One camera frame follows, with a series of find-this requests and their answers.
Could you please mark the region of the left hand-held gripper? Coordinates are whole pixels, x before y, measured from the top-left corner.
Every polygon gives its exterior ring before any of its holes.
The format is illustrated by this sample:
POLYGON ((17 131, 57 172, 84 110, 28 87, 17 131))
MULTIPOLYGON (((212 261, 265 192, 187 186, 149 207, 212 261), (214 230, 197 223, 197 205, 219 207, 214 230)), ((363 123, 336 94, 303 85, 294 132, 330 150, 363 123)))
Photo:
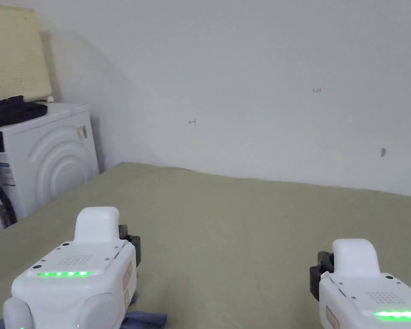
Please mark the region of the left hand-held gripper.
POLYGON ((119 329, 137 288, 140 245, 112 206, 86 207, 74 238, 16 277, 6 329, 119 329))

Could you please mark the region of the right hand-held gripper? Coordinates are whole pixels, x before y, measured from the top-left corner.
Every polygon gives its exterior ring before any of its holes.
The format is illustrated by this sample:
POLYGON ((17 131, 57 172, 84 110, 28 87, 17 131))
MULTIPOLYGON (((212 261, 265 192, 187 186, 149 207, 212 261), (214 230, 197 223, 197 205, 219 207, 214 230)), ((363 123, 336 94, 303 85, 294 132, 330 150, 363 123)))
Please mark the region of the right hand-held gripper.
POLYGON ((310 268, 310 292, 325 329, 411 329, 411 288, 383 273, 366 239, 337 239, 310 268))

